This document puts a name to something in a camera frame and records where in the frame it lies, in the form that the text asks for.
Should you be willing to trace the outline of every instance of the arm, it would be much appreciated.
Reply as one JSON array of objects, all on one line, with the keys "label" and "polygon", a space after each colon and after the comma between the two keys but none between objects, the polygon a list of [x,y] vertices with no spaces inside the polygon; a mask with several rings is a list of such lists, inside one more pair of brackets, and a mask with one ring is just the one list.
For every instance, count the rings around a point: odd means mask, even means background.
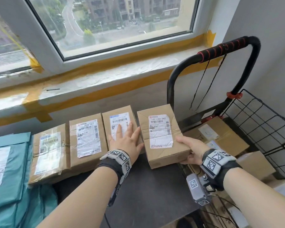
[{"label": "arm", "polygon": [[[209,147],[193,138],[179,136],[176,139],[188,145],[193,152],[181,163],[201,165]],[[285,196],[241,168],[230,169],[223,185],[252,227],[285,227]]]},{"label": "arm", "polygon": [[[126,151],[133,164],[143,144],[136,146],[140,127],[135,132],[132,130],[133,123],[130,122],[122,137],[121,126],[118,125],[116,141],[110,137],[109,142],[112,149]],[[117,174],[111,168],[102,166],[95,169],[37,228],[99,227],[117,181]]]}]

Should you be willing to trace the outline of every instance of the street lamp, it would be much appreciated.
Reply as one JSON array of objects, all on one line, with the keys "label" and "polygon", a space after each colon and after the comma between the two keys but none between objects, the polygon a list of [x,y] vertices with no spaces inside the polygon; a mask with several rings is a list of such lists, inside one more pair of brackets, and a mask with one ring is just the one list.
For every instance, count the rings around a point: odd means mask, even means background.
[{"label": "street lamp", "polygon": [[99,22],[99,23],[100,23],[101,30],[103,31],[103,29],[102,29],[102,25],[101,25],[101,22]]}]

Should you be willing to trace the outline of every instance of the dark gray tabletop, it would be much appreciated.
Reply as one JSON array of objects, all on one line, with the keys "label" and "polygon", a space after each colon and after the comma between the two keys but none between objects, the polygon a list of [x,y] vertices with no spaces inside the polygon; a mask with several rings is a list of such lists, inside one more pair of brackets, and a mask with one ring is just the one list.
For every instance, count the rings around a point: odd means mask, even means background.
[{"label": "dark gray tabletop", "polygon": [[[59,200],[69,195],[90,173],[54,185]],[[177,164],[150,169],[145,154],[138,157],[106,215],[110,226],[157,228],[181,218],[198,206]],[[105,219],[101,228],[107,228]]]}]

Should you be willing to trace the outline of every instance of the black metal handle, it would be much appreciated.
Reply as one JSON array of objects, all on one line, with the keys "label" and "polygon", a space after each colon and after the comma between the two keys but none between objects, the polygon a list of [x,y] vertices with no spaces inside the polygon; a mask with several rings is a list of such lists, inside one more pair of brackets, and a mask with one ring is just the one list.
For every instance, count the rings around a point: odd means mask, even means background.
[{"label": "black metal handle", "polygon": [[186,58],[181,63],[179,63],[174,70],[172,71],[168,83],[167,83],[167,104],[170,104],[172,109],[174,110],[174,85],[177,77],[180,75],[180,73],[187,68],[190,65],[196,64],[196,63],[202,63],[205,61],[209,61],[211,59],[223,56],[227,53],[231,53],[233,51],[236,51],[238,49],[245,48],[247,45],[252,45],[252,52],[251,55],[247,61],[247,64],[245,66],[245,69],[243,71],[243,74],[236,84],[236,86],[231,91],[231,94],[235,95],[239,92],[239,90],[243,87],[245,82],[247,81],[251,70],[256,62],[256,59],[259,55],[260,49],[261,49],[261,42],[257,37],[251,36],[251,37],[241,37],[235,40],[232,40],[230,42],[218,44],[217,46],[211,47],[209,49],[202,50],[198,52],[197,54]]}]

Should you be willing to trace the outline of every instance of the foam grip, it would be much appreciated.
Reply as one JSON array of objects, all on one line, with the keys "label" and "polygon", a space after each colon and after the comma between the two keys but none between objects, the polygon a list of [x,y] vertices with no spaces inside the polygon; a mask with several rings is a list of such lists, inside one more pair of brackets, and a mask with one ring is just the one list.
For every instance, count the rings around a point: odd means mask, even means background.
[{"label": "foam grip", "polygon": [[230,42],[221,43],[209,49],[202,50],[198,52],[198,54],[201,54],[203,57],[203,60],[200,63],[245,48],[248,45],[247,42],[248,42],[248,37],[244,36],[241,38],[234,39]]}]

